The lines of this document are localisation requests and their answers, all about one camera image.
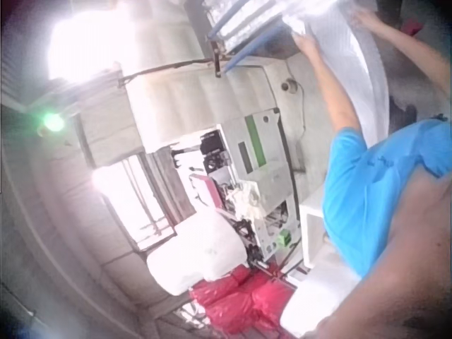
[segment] machine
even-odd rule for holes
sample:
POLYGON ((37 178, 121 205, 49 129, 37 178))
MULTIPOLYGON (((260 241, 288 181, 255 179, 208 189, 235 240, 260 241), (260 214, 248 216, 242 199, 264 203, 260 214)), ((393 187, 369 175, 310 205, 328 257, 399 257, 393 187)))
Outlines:
POLYGON ((277 111, 233 119, 203 134, 197 148, 202 164, 192 164, 189 176, 198 199, 230 220, 251 261, 267 261, 301 237, 277 111))

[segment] pipe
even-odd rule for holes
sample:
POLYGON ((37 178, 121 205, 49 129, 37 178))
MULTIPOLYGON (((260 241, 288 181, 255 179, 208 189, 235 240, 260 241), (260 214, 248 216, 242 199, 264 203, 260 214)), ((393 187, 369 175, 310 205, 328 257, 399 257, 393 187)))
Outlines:
POLYGON ((212 30, 207 34, 209 40, 216 37, 218 32, 226 25, 229 20, 238 12, 249 0, 238 0, 235 2, 231 8, 226 12, 226 14, 213 26, 212 30))
POLYGON ((278 33, 283 27, 283 22, 279 20, 275 25, 265 30, 256 39, 252 40, 244 48, 242 48, 237 54, 235 54, 231 60, 225 65, 222 70, 223 74, 233 69, 241 60, 245 59, 251 53, 256 51, 260 46, 269 41, 276 33, 278 33))

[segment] bright light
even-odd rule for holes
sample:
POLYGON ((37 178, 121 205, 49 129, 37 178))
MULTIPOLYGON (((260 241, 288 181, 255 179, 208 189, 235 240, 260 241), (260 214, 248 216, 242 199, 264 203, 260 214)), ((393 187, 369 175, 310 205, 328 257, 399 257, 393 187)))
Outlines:
POLYGON ((119 11, 93 11, 57 24, 48 54, 50 79, 82 82, 110 69, 124 54, 122 42, 131 38, 124 37, 124 19, 119 11))
POLYGON ((64 128, 64 120, 59 114, 48 113, 44 116, 44 125, 52 132, 60 132, 64 128))

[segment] wire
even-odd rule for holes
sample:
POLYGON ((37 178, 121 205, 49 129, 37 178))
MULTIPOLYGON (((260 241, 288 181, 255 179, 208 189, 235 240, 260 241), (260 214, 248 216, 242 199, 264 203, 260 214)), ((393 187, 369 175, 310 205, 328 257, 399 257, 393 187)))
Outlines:
POLYGON ((294 74, 292 73, 292 70, 290 69, 289 63, 287 62, 287 60, 285 60, 285 65, 287 67, 287 72, 290 75, 290 78, 300 87, 300 90, 302 91, 303 94, 303 100, 302 100, 302 118, 303 118, 303 133, 302 135, 299 137, 298 143, 303 139, 304 136, 304 132, 306 132, 306 119, 305 119, 305 109, 304 109, 304 98, 305 98, 305 92, 304 92, 304 87, 301 83, 299 83, 297 81, 297 79, 294 77, 294 74))
POLYGON ((299 86, 300 90, 302 91, 303 94, 303 98, 302 98, 302 120, 303 120, 303 132, 302 135, 298 138, 297 142, 295 143, 295 151, 297 153, 297 158, 298 161, 300 163, 300 167, 299 169, 294 169, 297 170, 298 172, 306 172, 306 168, 304 166, 304 156, 303 156, 303 149, 302 149, 302 139, 304 137, 304 134, 306 133, 306 116, 305 116, 305 106, 304 106, 304 101, 305 101, 305 91, 304 91, 304 87, 301 83, 299 83, 297 81, 297 79, 294 77, 294 74, 292 73, 292 70, 290 69, 289 63, 287 62, 287 60, 285 60, 285 65, 287 67, 287 72, 290 75, 290 78, 299 86))

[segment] red plastic bag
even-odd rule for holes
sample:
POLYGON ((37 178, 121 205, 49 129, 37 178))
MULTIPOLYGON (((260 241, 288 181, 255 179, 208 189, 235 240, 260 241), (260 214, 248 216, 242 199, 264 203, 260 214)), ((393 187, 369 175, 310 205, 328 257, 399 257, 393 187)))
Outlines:
POLYGON ((251 274, 251 270, 243 265, 239 265, 231 272, 231 275, 237 280, 237 282, 242 284, 251 274))
POLYGON ((235 292, 206 307, 210 324, 225 333, 237 334, 254 324, 256 315, 251 295, 235 292))
POLYGON ((262 331, 274 331, 278 329, 278 327, 275 326, 272 321, 268 320, 259 310, 254 311, 258 314, 257 319, 254 321, 255 327, 262 331))
POLYGON ((206 308, 224 296, 235 292, 238 286, 237 279, 232 275, 211 282, 203 280, 193 286, 190 298, 206 308))
POLYGON ((269 280, 270 277, 268 275, 264 272, 257 271, 253 275, 250 275, 249 278, 239 286, 239 291, 251 294, 269 280))
POLYGON ((293 294, 294 290, 281 282, 269 281, 253 292, 254 308, 279 328, 284 308, 293 294))

